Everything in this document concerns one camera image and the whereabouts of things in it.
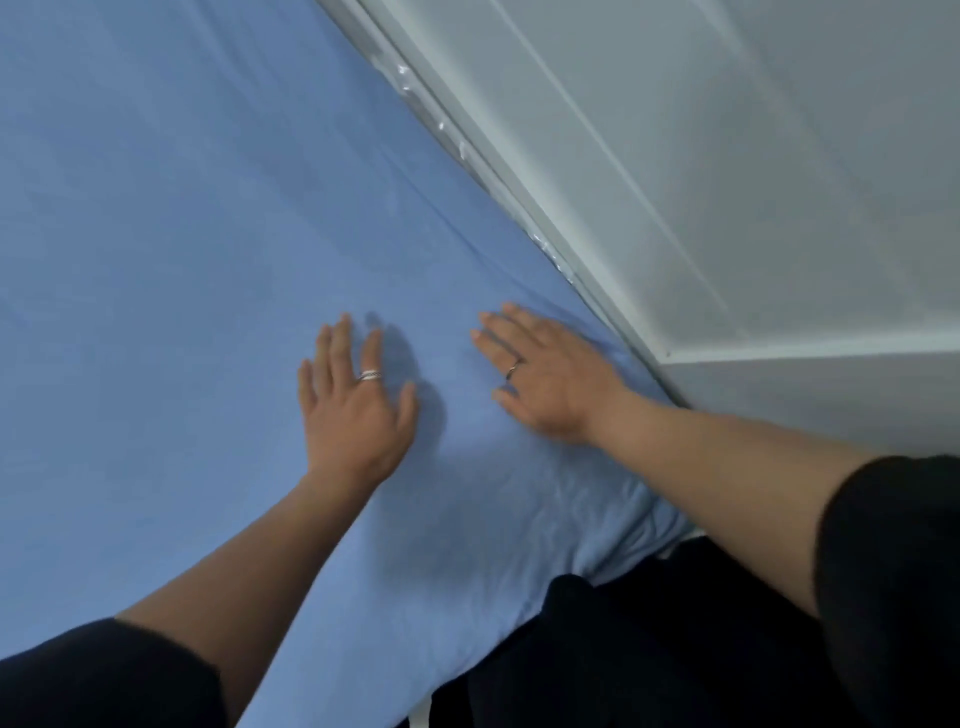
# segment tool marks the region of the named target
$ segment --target thin ring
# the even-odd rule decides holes
[[[516,371],[516,368],[517,368],[518,366],[520,366],[520,364],[526,364],[526,363],[527,363],[527,360],[524,359],[523,357],[520,357],[520,358],[516,361],[516,364],[514,364],[514,366],[512,366],[512,367],[510,368],[510,371],[507,372],[506,375],[504,375],[504,376],[507,378],[507,381],[510,381],[510,377],[514,375],[514,372]]]

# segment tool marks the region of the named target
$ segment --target hand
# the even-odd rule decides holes
[[[598,422],[627,391],[611,363],[564,325],[513,303],[504,304],[503,315],[480,314],[480,321],[486,330],[470,336],[500,374],[522,357],[510,378],[516,394],[497,389],[493,398],[540,434],[598,445]]]
[[[375,329],[360,354],[362,370],[380,371],[383,334]],[[317,336],[313,363],[299,371],[300,412],[311,471],[344,477],[372,493],[400,464],[417,429],[417,395],[407,382],[394,408],[383,382],[357,381],[350,360],[350,318],[347,314]]]

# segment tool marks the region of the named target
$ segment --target sleeve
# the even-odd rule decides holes
[[[217,670],[116,619],[77,627],[0,661],[3,726],[224,728]]]
[[[960,459],[890,457],[828,505],[817,604],[834,670],[874,726],[934,725],[960,685]]]

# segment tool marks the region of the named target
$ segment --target wrinkled fabric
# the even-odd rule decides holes
[[[305,468],[319,325],[385,327],[417,442],[340,543],[245,725],[392,725],[684,519],[526,432],[471,345],[506,300],[654,380],[311,0],[0,10],[0,654],[187,569]]]

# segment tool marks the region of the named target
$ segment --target black shirt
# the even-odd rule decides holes
[[[821,620],[707,539],[540,615],[464,680],[497,726],[926,725],[960,685],[960,460],[877,460],[823,516]],[[432,725],[437,721],[431,717]],[[223,726],[216,669],[112,619],[0,662],[4,726]]]

